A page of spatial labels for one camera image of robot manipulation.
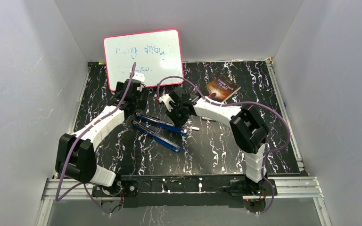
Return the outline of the staple box tray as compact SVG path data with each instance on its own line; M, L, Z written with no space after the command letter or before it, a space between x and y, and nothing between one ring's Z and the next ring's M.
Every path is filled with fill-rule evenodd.
M212 122L215 122L216 120L214 120L214 119L211 119L211 118L208 118L208 117L200 117L200 119L202 120L202 121L212 121Z

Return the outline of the whiteboard with pink frame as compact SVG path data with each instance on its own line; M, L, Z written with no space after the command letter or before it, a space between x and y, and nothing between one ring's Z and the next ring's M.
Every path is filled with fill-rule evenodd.
M144 74L147 87L183 83L180 34L176 29L105 37L103 49L111 91L129 78L133 64L137 73Z

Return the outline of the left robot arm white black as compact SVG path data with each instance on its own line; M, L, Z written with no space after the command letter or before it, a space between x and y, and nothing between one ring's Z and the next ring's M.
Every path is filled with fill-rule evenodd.
M121 192L122 183L116 180L113 171L97 164L95 151L111 131L136 111L146 108L148 90L144 81L144 75L136 73L132 79L118 82L112 103L81 130L61 136L55 164L57 173L84 184L104 186L110 196Z

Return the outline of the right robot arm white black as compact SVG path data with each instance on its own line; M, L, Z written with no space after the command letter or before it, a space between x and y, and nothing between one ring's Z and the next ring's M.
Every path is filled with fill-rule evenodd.
M235 194L258 195L265 189L264 151L269 128L251 105L227 106L207 97L191 95L182 87L162 95L158 101L165 105L166 115L176 127L182 127L189 117L207 117L228 126L246 163L245 181L230 185Z

